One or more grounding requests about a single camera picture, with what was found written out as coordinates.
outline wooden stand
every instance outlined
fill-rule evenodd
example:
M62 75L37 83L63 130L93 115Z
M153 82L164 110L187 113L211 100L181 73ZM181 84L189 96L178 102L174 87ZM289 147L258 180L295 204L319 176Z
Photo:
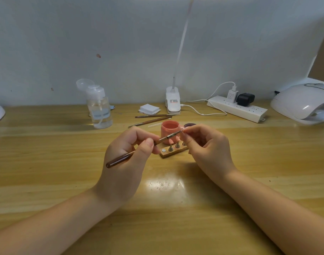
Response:
M184 151L184 150L187 150L188 147L187 147L187 146L184 146L184 145L182 145L182 144L183 144L183 141L180 140L180 141L179 141L179 145L180 145L179 148L176 148L176 147L175 147L176 144L172 145L172 147L173 147L173 151L169 151L169 150L168 150L170 146L166 146L165 148L162 148L162 149L161 149L160 156L161 156L162 158L165 158L165 157L172 156L172 155L174 155L174 154L180 153L180 152L182 152L182 151Z

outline white wall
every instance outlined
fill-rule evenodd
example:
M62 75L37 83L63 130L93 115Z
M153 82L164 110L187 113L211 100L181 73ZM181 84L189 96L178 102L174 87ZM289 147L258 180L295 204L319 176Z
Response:
M188 3L0 0L0 104L85 103L75 87L83 77L112 103L163 101ZM271 98L307 75L323 37L324 0L195 0L181 99L206 98L224 81Z

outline hand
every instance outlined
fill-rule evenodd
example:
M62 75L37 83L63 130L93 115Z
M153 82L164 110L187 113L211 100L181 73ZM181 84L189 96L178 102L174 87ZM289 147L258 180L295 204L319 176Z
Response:
M228 138L203 124L185 128L181 139L203 172L216 184L231 171L236 170L230 154Z
M103 171L94 187L97 195L117 208L134 196L148 157L151 153L160 153L153 142L159 139L155 134L132 127L113 140L105 152ZM134 145L139 146L128 161L112 168L105 166L110 160L134 151Z

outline forearm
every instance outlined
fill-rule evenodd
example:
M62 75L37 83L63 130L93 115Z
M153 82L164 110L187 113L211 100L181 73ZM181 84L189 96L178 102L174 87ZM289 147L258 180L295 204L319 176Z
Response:
M0 230L0 254L61 254L116 208L87 190Z
M324 218L233 171L217 183L287 255L324 254Z

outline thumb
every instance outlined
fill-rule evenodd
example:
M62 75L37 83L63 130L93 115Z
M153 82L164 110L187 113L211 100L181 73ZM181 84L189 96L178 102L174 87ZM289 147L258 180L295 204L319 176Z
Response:
M182 134L182 140L185 142L187 147L189 148L189 151L192 152L194 150L197 150L201 146L198 145L198 143L187 133L181 133Z
M151 138L147 138L145 141L142 141L142 143L137 147L136 151L127 163L129 163L130 166L143 170L153 148L154 141Z

